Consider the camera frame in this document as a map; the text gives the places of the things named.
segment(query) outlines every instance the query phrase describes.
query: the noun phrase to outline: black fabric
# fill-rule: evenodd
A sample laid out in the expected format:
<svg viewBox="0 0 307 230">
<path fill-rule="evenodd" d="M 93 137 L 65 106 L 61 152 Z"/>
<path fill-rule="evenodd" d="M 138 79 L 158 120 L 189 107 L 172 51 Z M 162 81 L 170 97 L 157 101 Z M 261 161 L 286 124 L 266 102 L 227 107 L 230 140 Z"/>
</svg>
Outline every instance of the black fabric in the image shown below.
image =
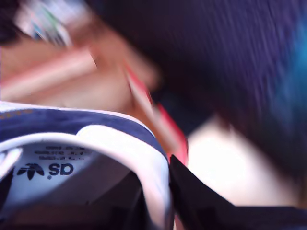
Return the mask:
<svg viewBox="0 0 307 230">
<path fill-rule="evenodd" d="M 0 0 L 0 45 L 15 41 L 17 28 L 13 23 L 19 7 L 18 0 Z"/>
<path fill-rule="evenodd" d="M 213 115 L 209 109 L 203 111 L 194 107 L 186 98 L 170 91 L 168 87 L 153 92 L 151 96 L 156 103 L 163 106 L 185 136 L 190 135 Z"/>
<path fill-rule="evenodd" d="M 170 161 L 170 178 L 175 210 L 186 230 L 307 228 L 307 210 L 293 207 L 236 207 L 198 180 L 175 156 Z"/>
</svg>

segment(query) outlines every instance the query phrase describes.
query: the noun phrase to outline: shoe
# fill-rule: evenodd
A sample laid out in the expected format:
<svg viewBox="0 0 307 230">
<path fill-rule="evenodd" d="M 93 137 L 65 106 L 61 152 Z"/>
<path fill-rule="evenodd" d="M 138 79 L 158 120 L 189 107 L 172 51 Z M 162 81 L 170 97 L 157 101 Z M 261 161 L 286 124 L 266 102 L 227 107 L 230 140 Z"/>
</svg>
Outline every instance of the shoe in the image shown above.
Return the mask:
<svg viewBox="0 0 307 230">
<path fill-rule="evenodd" d="M 142 229 L 166 229 L 168 163 L 142 122 L 114 112 L 7 102 L 0 102 L 0 111 L 0 218 L 18 217 L 31 207 L 41 215 L 44 211 L 37 211 L 37 205 L 50 206 L 46 215 L 71 205 L 75 208 L 70 211 L 85 210 L 104 195 L 112 196 L 110 191 L 126 184 L 132 173 L 140 182 L 148 217 Z M 125 190 L 119 194 L 104 205 L 124 207 L 130 202 Z M 70 223 L 83 218 L 76 214 Z"/>
</svg>

